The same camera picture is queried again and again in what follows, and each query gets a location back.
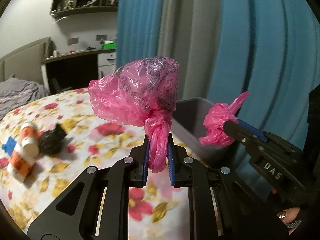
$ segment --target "curtain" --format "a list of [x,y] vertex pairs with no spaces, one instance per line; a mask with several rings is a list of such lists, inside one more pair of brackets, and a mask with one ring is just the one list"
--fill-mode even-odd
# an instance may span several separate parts
[[[305,0],[221,3],[220,45],[208,99],[230,103],[249,91],[238,118],[303,149],[308,94],[320,83],[319,23],[313,12]],[[271,187],[248,164],[244,148],[230,157],[238,175],[265,198]]]
[[117,67],[157,55],[163,0],[119,0]]
[[179,99],[206,97],[219,26],[220,0],[164,0],[158,55],[180,64]]

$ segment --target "orange label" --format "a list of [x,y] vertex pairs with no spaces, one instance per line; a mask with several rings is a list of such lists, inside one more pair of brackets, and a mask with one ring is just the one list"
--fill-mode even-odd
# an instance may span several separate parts
[[34,129],[33,127],[27,126],[21,130],[20,137],[21,137],[21,140],[23,140],[26,137],[33,137],[34,139],[37,140],[38,133],[37,133],[36,129]]
[[10,163],[21,176],[26,177],[30,172],[32,166],[23,159],[17,151],[13,150]]

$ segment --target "gray blanket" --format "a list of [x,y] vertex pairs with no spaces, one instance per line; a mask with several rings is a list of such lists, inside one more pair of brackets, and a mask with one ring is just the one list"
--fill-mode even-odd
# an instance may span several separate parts
[[0,121],[11,110],[48,95],[49,92],[38,82],[18,78],[0,82]]

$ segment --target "painted fingernail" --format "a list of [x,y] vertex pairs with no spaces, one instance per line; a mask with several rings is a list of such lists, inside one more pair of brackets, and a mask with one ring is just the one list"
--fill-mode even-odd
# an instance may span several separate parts
[[278,213],[278,218],[280,218],[282,221],[285,219],[285,217],[287,216],[287,212],[286,211],[281,211]]

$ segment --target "green box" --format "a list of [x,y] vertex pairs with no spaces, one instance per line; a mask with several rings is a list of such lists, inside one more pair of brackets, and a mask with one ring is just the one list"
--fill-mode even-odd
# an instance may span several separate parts
[[117,46],[116,43],[105,43],[105,44],[103,44],[103,48],[104,49],[115,49],[116,46]]

